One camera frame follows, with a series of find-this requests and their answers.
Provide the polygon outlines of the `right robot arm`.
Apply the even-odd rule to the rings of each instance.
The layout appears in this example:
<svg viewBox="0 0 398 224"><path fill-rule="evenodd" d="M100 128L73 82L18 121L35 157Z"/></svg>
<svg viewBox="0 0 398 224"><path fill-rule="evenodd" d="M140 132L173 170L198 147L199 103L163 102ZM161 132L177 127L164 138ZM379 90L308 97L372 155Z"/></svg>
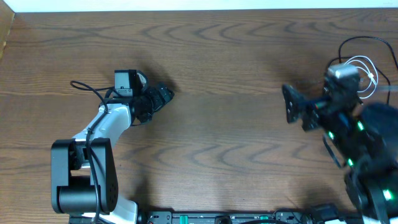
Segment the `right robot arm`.
<svg viewBox="0 0 398 224"><path fill-rule="evenodd" d="M397 220L397 109L370 103L353 113L361 100L358 75L325 77L323 94L308 99L282 85L287 122L302 120L302 129L324 130L344 165L346 191L360 214L379 221Z"/></svg>

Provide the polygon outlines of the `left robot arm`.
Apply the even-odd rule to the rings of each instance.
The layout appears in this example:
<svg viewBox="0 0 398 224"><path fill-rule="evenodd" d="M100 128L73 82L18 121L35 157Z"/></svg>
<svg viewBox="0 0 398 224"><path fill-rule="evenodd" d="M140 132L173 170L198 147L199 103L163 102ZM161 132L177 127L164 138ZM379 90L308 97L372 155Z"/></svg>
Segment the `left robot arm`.
<svg viewBox="0 0 398 224"><path fill-rule="evenodd" d="M70 223L147 223L137 203L119 193L113 147L125 130L151 121L174 93L163 83L150 86L140 70L115 70L114 86L105 90L87 127L52 144L52 208Z"/></svg>

